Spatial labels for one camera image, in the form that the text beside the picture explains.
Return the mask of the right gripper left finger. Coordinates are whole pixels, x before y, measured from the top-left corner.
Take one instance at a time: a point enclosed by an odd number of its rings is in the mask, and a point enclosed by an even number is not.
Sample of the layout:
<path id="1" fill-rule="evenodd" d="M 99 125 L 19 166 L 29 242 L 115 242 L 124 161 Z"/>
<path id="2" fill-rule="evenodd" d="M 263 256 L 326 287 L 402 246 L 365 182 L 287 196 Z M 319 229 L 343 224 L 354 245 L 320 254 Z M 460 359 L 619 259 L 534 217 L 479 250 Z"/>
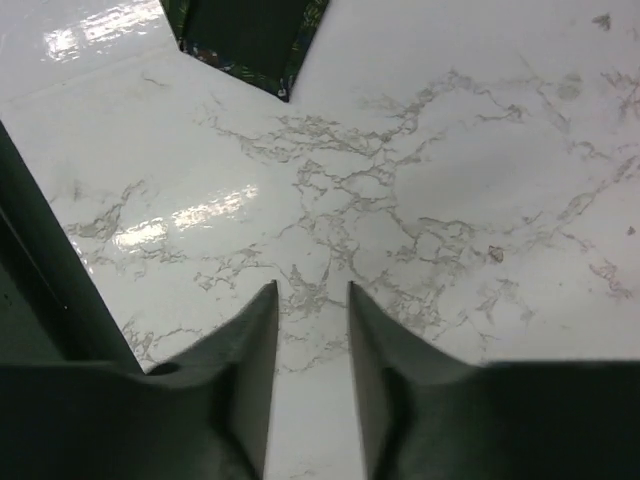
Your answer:
<path id="1" fill-rule="evenodd" d="M 5 479 L 260 479 L 278 339 L 265 284 L 217 330 L 145 373 L 112 361 L 1 366 Z"/>

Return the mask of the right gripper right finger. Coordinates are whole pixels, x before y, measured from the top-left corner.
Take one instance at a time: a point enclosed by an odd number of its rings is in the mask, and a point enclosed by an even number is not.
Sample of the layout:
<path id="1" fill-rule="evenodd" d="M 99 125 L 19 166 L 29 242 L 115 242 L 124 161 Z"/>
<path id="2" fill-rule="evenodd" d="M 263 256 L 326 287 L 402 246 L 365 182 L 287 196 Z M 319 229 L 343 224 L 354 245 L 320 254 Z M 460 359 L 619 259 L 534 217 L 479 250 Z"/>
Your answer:
<path id="1" fill-rule="evenodd" d="M 635 479 L 637 361 L 462 362 L 357 284 L 349 343 L 369 479 Z"/>

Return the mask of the dark green leaf-patterned tie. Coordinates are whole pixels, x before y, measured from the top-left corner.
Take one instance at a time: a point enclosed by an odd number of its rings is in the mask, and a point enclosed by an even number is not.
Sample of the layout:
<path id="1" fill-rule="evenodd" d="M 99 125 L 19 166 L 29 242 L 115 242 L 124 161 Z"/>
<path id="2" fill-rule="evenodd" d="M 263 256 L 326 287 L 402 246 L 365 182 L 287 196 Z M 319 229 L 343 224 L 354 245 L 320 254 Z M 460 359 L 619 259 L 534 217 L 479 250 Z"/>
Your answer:
<path id="1" fill-rule="evenodd" d="M 165 0 L 181 52 L 288 102 L 328 0 Z"/>

